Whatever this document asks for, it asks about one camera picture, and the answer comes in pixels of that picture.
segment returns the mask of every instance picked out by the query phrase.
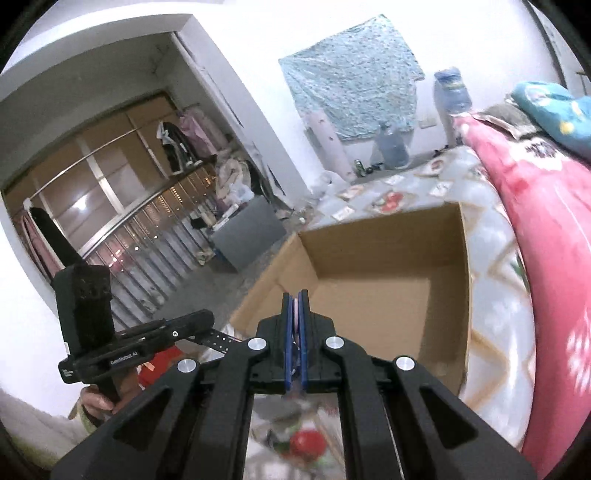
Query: red object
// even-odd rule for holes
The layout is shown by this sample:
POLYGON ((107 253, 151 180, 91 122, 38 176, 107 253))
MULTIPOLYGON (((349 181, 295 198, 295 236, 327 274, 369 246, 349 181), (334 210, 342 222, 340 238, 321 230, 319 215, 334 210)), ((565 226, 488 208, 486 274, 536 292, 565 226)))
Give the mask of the red object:
POLYGON ((172 346, 162 352, 157 353, 152 360, 142 365, 139 371, 139 383, 147 388, 152 385, 174 361, 181 358, 184 353, 176 346, 172 346))
POLYGON ((391 192, 386 196, 386 205, 382 207, 383 212, 393 212, 400 206, 400 201, 404 198, 404 195, 400 192, 391 192))
POLYGON ((515 145, 471 116, 456 125, 503 200, 530 282, 536 365, 522 453, 541 479, 591 411, 591 171, 548 157, 544 142, 515 145))
POLYGON ((300 430, 290 438, 290 453, 313 462, 326 450, 326 441, 317 430, 300 430))

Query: clothes rack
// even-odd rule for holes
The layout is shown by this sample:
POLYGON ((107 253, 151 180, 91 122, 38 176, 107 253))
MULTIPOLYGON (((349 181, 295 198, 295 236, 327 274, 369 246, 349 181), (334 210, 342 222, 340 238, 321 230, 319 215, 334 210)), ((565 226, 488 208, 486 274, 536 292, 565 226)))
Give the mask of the clothes rack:
POLYGON ((167 113, 164 116, 155 118, 153 120, 150 120, 149 122, 146 122, 142 125, 140 125, 139 127, 133 128, 131 130, 129 130, 128 132, 114 138, 113 140, 109 140, 106 144, 101 145, 98 148, 95 148, 93 151, 91 151, 90 153, 84 155, 82 158, 76 160, 72 165, 64 168, 64 170, 62 170, 61 172, 59 172, 57 175, 55 175, 51 180, 49 180, 46 184, 44 184, 43 186, 41 186, 35 193, 33 193, 29 199, 33 199, 35 198, 37 195, 39 195, 43 190, 45 190, 49 185, 51 185, 54 181, 56 181, 59 177, 61 177, 62 175, 64 175, 65 173, 67 173, 68 171, 70 171, 71 169, 73 169, 76 165, 78 165, 80 162, 85 161, 87 158, 91 157, 92 155, 94 155, 95 153, 97 153, 98 151, 102 150, 105 147, 108 147, 109 145, 117 142, 117 140, 121 140, 124 137, 127 137, 127 135, 131 135, 134 132, 137 132, 138 130, 142 129, 143 127, 147 127, 148 125, 154 123, 154 122, 160 122, 162 121, 164 118, 168 117, 169 115, 174 115, 176 113, 176 115, 181 115, 183 113, 185 113, 186 110, 188 110, 189 108, 192 108, 194 106, 200 106, 200 102, 195 102, 192 103, 191 105, 187 105, 186 107, 184 107, 183 109, 175 109, 174 111, 167 113))

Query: teal pillow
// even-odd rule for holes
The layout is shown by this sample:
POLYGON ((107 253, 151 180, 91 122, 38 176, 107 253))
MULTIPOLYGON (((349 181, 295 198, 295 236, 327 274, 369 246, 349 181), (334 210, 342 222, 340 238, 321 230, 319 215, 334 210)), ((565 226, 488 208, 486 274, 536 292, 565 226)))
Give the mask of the teal pillow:
POLYGON ((575 99, 566 88, 546 82, 518 83, 511 95, 554 140, 591 160, 590 97, 575 99))

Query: open cardboard box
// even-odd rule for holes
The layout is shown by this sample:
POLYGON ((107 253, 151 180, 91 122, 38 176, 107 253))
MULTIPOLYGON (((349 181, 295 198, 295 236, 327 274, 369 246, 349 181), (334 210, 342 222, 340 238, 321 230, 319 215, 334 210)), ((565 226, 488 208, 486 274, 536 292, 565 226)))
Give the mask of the open cardboard box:
POLYGON ((470 274, 460 206, 395 213, 294 234, 234 312, 253 336, 308 289, 338 335, 384 359, 410 355, 459 393, 470 330, 470 274))

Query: bed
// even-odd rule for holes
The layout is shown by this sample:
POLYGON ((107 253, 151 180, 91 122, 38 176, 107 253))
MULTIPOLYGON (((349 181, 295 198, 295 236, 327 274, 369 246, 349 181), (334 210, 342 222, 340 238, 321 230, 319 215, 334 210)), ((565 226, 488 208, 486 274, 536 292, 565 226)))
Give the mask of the bed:
POLYGON ((537 360, 522 448, 544 478, 591 410, 591 171, 548 137, 510 141, 456 119, 501 195, 527 267, 537 360))
MULTIPOLYGON (((460 398, 520 449, 534 392, 534 317, 513 228, 474 150, 452 148, 422 166, 328 195, 309 228, 443 202, 462 206, 472 276, 472 327, 460 398)), ((248 480, 345 478, 335 395, 258 395, 244 472, 248 480), (293 437, 310 431, 321 437, 310 438, 310 444, 326 445, 325 453, 314 461, 289 454, 293 437)))

